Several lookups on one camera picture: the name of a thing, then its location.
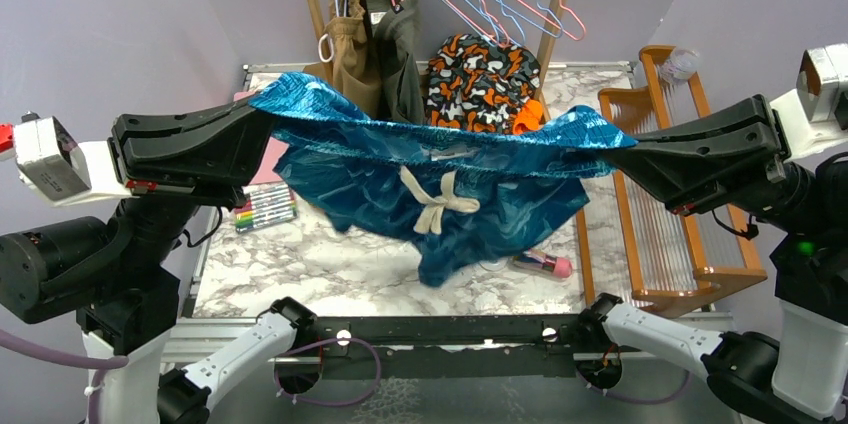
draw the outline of orange black camouflage fabric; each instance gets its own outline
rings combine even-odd
[[[539,72],[536,57],[523,47],[453,36],[430,59],[424,102],[429,124],[512,134],[515,116],[539,87]]]

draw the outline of marker set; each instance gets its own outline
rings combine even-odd
[[[251,192],[247,204],[235,210],[239,234],[289,222],[297,217],[294,192],[285,183]]]

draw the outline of black cable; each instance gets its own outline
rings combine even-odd
[[[712,210],[712,213],[713,219],[715,219],[716,224],[718,224],[722,229],[733,234],[734,236],[743,237],[750,241],[751,239],[760,235],[760,228],[756,224],[754,224],[754,216],[750,214],[748,214],[748,226],[745,228],[744,231],[738,231],[728,226],[727,224],[721,222],[718,219],[718,216],[715,215],[715,209]]]
[[[186,236],[186,247],[189,249],[194,249],[195,247],[199,247],[204,242],[208,241],[212,236],[218,232],[218,229],[221,228],[221,224],[224,223],[224,211],[221,210],[220,207],[216,207],[215,210],[218,211],[218,221],[215,223],[215,226],[212,227],[212,230],[206,233],[205,236],[201,237],[199,241],[192,243],[191,242],[191,233],[188,230],[183,230],[183,235]]]

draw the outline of marble table top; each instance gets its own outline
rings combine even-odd
[[[251,89],[276,77],[256,76]],[[544,85],[551,116],[576,104],[598,108],[597,92],[630,88],[626,68],[549,71]],[[596,292],[630,294],[624,243],[612,178],[584,181]],[[420,256],[409,244],[353,229],[339,234],[300,202],[291,223],[236,234],[232,215],[211,239],[193,317],[253,317],[292,296],[323,316],[430,316],[579,312],[583,283],[574,219],[539,249],[568,258],[567,279],[501,266],[470,266],[439,289],[418,282]]]

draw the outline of wooden dish rack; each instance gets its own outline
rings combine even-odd
[[[675,113],[687,111],[679,108],[675,102],[678,100],[689,102],[691,117],[710,114],[697,73],[687,85],[670,88],[660,83],[657,69],[673,49],[673,46],[648,46],[640,51],[647,80],[645,87],[607,88],[598,92],[601,112],[607,120],[628,134],[664,129],[674,125],[672,116]],[[670,107],[667,101],[675,106]],[[672,215],[621,171],[613,175],[613,182],[631,296],[646,310],[664,317],[678,317],[766,279],[751,241],[719,232],[709,215]],[[718,214],[729,219],[734,228],[744,229],[746,217],[741,210],[726,206],[726,209],[719,209]],[[586,303],[590,304],[596,294],[589,231],[583,210],[577,214],[577,234]],[[707,247],[704,245],[706,234],[709,234]]]

